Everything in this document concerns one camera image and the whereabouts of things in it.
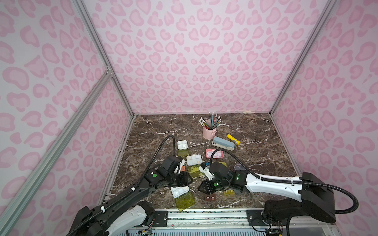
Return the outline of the small dark red pillbox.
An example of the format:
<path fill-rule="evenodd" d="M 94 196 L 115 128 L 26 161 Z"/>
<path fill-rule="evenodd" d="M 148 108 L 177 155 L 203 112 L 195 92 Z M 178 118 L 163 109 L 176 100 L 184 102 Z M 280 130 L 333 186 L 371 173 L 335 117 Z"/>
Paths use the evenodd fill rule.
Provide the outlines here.
<path fill-rule="evenodd" d="M 215 202 L 217 200 L 216 194 L 205 195 L 205 201 Z"/>

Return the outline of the small yellow pillbox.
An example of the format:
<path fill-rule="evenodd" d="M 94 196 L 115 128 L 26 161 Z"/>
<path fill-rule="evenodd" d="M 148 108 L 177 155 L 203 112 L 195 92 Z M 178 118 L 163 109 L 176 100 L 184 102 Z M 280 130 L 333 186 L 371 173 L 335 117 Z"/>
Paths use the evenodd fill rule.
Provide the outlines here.
<path fill-rule="evenodd" d="M 223 192 L 223 195 L 224 196 L 233 196 L 233 195 L 235 195 L 235 192 L 234 192 L 234 190 L 228 189 L 228 190 Z"/>

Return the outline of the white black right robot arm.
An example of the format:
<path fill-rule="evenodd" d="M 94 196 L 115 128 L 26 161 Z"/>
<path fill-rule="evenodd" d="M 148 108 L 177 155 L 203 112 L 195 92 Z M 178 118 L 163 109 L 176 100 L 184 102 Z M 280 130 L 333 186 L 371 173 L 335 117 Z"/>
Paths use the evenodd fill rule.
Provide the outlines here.
<path fill-rule="evenodd" d="M 268 200 L 265 203 L 262 212 L 265 219 L 281 221 L 289 217 L 308 215 L 321 222 L 336 222 L 333 190 L 325 187 L 311 173 L 303 173 L 301 177 L 257 177 L 247 170 L 232 171 L 218 162 L 204 162 L 199 170 L 207 179 L 198 189 L 208 195 L 232 190 L 236 194 L 250 192 L 283 196 L 283 200 Z"/>

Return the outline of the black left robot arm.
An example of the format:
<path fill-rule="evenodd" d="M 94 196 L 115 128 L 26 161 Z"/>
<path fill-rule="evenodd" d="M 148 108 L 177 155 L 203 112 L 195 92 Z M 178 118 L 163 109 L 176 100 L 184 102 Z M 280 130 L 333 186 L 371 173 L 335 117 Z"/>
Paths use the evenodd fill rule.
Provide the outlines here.
<path fill-rule="evenodd" d="M 135 226 L 150 227 L 155 210 L 144 198 L 163 187 L 186 187 L 193 182 L 188 172 L 181 171 L 181 164 L 181 158 L 169 156 L 111 200 L 93 209 L 83 207 L 76 214 L 68 235 L 117 236 Z"/>

